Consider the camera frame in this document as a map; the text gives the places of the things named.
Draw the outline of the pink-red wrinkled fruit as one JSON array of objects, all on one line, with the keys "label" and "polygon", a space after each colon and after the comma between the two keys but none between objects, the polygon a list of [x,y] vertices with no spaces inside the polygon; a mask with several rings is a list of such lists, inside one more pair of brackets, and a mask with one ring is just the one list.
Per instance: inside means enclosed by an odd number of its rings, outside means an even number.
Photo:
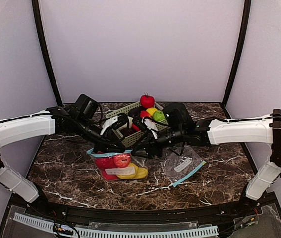
[{"label": "pink-red wrinkled fruit", "polygon": [[116,164],[112,157],[96,158],[94,163],[100,170],[116,168]]}]

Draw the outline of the small clear zip bag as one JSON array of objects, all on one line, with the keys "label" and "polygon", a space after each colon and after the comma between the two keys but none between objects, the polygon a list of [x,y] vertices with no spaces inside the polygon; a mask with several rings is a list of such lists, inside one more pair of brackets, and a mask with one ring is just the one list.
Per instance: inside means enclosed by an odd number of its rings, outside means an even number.
[{"label": "small clear zip bag", "polygon": [[173,187],[177,187],[185,180],[194,175],[206,164],[192,147],[185,145],[172,151],[161,166],[164,175],[171,182]]}]

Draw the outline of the red apple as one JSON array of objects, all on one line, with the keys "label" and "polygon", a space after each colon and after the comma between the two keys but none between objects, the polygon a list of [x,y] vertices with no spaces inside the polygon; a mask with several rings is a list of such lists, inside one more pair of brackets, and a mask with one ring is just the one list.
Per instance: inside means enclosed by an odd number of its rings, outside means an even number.
[{"label": "red apple", "polygon": [[102,173],[103,179],[106,180],[106,181],[117,181],[117,180],[119,180],[119,177],[117,175],[107,174],[105,170],[102,170],[101,173]]}]

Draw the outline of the orange pepper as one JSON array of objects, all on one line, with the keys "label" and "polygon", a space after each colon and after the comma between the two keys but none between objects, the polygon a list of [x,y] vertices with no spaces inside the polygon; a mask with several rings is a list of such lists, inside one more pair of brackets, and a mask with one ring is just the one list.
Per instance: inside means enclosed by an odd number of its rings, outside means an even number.
[{"label": "orange pepper", "polygon": [[140,112],[140,117],[145,118],[145,117],[152,117],[151,114],[148,111],[141,111]]}]

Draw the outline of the yellow wrinkled banana-like fruit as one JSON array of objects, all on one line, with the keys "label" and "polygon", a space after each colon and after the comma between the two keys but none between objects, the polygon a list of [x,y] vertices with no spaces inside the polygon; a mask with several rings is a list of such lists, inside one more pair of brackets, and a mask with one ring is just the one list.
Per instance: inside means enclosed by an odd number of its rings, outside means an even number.
[{"label": "yellow wrinkled banana-like fruit", "polygon": [[135,179],[145,179],[148,175],[148,169],[144,167],[139,167]]}]

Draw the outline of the green perforated plastic basket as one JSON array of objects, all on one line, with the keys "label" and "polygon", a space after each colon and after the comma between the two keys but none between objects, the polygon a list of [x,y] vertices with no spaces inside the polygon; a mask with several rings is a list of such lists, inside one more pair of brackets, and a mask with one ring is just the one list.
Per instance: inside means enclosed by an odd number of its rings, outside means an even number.
[{"label": "green perforated plastic basket", "polygon": [[[105,115],[106,118],[111,118],[111,117],[114,117],[116,115],[118,115],[119,113],[126,113],[128,114],[128,112],[131,110],[131,109],[134,109],[134,108],[137,108],[141,106],[140,104],[140,101],[138,102],[134,102],[134,103],[131,103],[131,104],[128,104],[124,107],[121,107],[119,109],[116,109],[116,110],[112,110],[111,112],[107,113]],[[155,102],[155,108],[157,108],[158,110],[161,110],[163,109],[163,106],[160,105],[159,103]],[[159,124],[156,124],[156,127],[158,129],[158,131],[163,131],[165,130],[167,127],[166,126],[163,126],[163,125],[159,125]],[[118,130],[115,132],[117,136],[119,137],[123,137],[122,133]],[[135,132],[129,136],[126,136],[125,139],[122,141],[122,144],[126,147],[126,148],[129,148],[131,146],[133,146],[133,144],[135,144],[142,136],[143,136],[143,132],[142,131],[138,131],[138,132]]]}]

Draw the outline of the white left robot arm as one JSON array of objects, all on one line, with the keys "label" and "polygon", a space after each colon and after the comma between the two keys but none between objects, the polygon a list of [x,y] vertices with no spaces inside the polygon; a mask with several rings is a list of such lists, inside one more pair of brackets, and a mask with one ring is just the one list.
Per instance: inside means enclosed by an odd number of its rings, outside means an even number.
[{"label": "white left robot arm", "polygon": [[102,110],[100,103],[81,94],[75,103],[0,120],[0,184],[27,203],[34,203],[44,196],[37,185],[12,168],[1,156],[2,148],[33,138],[72,133],[94,143],[97,151],[124,151],[122,140],[115,136],[114,130],[129,125],[127,114],[119,113],[109,119],[100,117],[94,121],[97,110]]}]

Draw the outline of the yellow lemon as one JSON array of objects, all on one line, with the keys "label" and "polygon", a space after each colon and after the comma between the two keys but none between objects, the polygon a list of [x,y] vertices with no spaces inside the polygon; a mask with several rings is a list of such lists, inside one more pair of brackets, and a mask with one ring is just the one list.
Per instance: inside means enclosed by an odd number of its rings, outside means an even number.
[{"label": "yellow lemon", "polygon": [[136,177],[138,169],[139,167],[136,164],[130,163],[125,168],[119,168],[117,176],[120,179],[133,179]]}]

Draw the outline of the large clear zip bag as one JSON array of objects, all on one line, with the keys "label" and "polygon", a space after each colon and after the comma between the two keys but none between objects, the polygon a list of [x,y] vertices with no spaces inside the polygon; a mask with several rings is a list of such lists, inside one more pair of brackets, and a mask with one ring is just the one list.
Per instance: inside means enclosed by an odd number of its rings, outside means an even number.
[{"label": "large clear zip bag", "polygon": [[131,155],[131,150],[122,153],[94,153],[90,149],[87,154],[106,181],[145,180],[148,176],[145,159]]}]

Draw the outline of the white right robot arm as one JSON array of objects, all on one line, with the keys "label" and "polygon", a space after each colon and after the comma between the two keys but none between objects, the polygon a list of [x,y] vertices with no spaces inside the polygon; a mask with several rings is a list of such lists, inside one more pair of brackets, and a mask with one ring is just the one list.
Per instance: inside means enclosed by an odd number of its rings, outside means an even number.
[{"label": "white right robot arm", "polygon": [[134,119],[137,127],[146,132],[131,151],[132,155],[160,157],[164,148],[182,143],[191,146],[211,146],[225,143],[265,143],[271,155],[245,188],[244,197],[257,201],[281,174],[281,110],[272,114],[246,119],[216,117],[194,121],[183,103],[172,103],[163,108],[167,129],[158,132],[157,121],[145,117]]}]

